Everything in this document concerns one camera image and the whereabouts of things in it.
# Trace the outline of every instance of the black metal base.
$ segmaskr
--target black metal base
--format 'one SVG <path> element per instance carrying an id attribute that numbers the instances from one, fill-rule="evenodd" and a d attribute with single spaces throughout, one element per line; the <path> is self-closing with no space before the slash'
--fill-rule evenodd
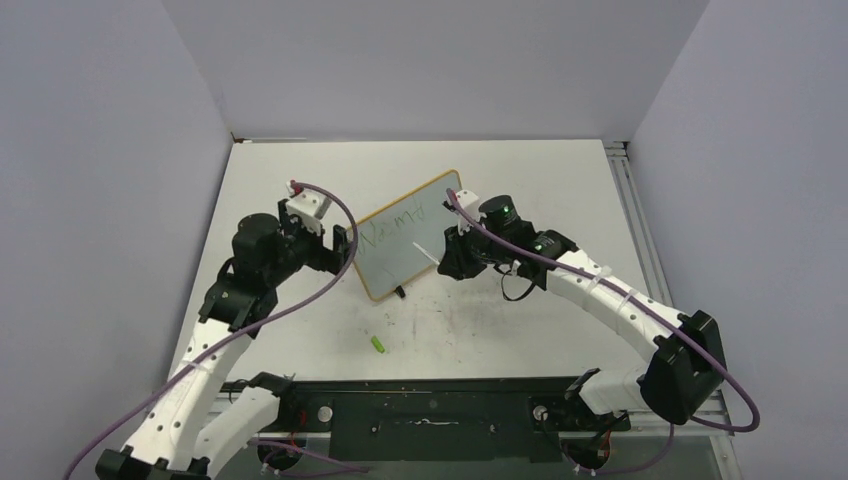
<path id="1" fill-rule="evenodd" d="M 576 378 L 292 382 L 277 421 L 263 431 L 330 432 L 330 456 L 345 461 L 560 462 L 546 435 L 598 432 L 612 418 L 579 398 L 565 400 Z M 539 405 L 548 410 L 544 428 L 533 417 Z M 318 419 L 325 406 L 333 410 L 326 423 Z"/>

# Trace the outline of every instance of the white table surface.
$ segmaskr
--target white table surface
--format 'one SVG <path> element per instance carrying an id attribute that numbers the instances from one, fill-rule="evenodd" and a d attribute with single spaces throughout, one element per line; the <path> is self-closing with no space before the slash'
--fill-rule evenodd
<path id="1" fill-rule="evenodd" d="M 482 199 L 509 194 L 537 230 L 570 237 L 596 261 L 645 291 L 600 141 L 254 143 L 233 147 L 172 364 L 182 356 L 203 295 L 232 255 L 238 221 L 276 214 L 294 178 L 338 195 L 357 218 L 455 168 Z M 347 226 L 331 208 L 325 226 Z M 330 245 L 331 235 L 325 243 Z M 330 280 L 302 269 L 278 289 L 277 310 Z M 435 272 L 407 288 L 404 300 L 372 303 L 356 272 L 323 298 L 264 327 L 230 380 L 257 372 L 297 373 L 301 380 L 482 378 L 579 375 L 591 367 L 633 366 L 641 359 L 579 307 L 542 291 L 507 303 L 491 269 L 456 282 Z M 507 279 L 507 291 L 525 280 Z M 370 338 L 387 349 L 379 354 Z"/>

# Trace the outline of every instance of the screw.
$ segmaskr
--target screw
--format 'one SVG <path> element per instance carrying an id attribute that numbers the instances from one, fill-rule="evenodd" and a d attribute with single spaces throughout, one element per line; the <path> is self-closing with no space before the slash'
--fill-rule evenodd
<path id="1" fill-rule="evenodd" d="M 533 418 L 535 418 L 537 422 L 541 422 L 546 413 L 548 413 L 548 409 L 545 408 L 544 405 L 539 405 L 533 409 Z"/>
<path id="2" fill-rule="evenodd" d="M 318 421 L 327 423 L 333 418 L 333 409 L 327 406 L 318 409 Z"/>

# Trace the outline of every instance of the green marker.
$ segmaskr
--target green marker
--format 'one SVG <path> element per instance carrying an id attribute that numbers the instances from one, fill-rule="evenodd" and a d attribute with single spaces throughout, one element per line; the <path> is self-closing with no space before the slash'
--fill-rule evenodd
<path id="1" fill-rule="evenodd" d="M 380 343 L 380 339 L 377 338 L 377 335 L 371 337 L 371 344 L 374 345 L 374 348 L 376 348 L 378 352 L 386 353 L 386 349 L 383 348 L 383 344 Z"/>

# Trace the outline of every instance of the red cap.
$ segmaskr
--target red cap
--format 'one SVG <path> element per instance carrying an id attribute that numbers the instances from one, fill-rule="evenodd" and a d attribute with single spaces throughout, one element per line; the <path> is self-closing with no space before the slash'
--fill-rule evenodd
<path id="1" fill-rule="evenodd" d="M 294 189 L 294 194 L 295 194 L 295 195 L 300 195 L 300 192 L 302 192 L 302 191 L 303 191 L 303 187 L 299 187 L 299 186 L 297 186 L 297 185 L 296 185 L 296 183 L 297 183 L 297 182 L 295 182 L 295 180 L 294 180 L 293 178 L 292 178 L 292 179 L 291 179 L 291 181 L 289 182 L 289 184 L 292 186 L 292 189 Z"/>

